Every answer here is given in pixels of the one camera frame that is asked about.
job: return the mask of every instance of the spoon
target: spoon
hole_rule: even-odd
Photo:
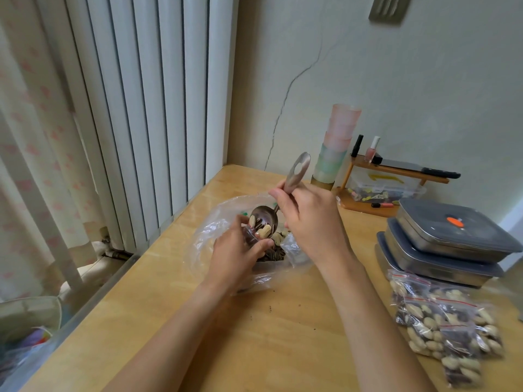
[[[285,180],[284,191],[287,194],[291,194],[297,185],[300,184],[300,181],[303,179],[303,175],[307,171],[310,163],[311,155],[308,152],[303,152],[297,158]],[[279,209],[280,207],[278,205],[276,205],[274,209],[271,209],[269,206],[262,205],[254,208],[251,213],[254,215],[254,217],[256,217],[257,221],[260,219],[260,222],[257,224],[261,224],[262,227],[265,224],[269,224],[271,226],[271,232],[267,238],[270,238],[278,228],[278,215],[276,213]]]

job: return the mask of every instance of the light switch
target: light switch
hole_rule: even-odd
[[[369,20],[376,23],[399,25],[407,13],[411,0],[374,0]]]

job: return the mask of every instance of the patterned curtain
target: patterned curtain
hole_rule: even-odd
[[[105,222],[34,0],[0,0],[0,301],[82,285]]]

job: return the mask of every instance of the spoon handle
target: spoon handle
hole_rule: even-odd
[[[311,155],[308,152],[303,152],[297,158],[285,180],[284,191],[287,194],[291,194],[297,185],[300,184],[301,179],[303,179],[303,175],[305,175],[305,172],[309,168],[310,163]],[[280,207],[276,205],[274,208],[274,213],[278,212],[278,210],[280,210]]]

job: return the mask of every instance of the white radiator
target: white radiator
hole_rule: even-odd
[[[113,246],[134,252],[224,165],[238,0],[49,0]]]

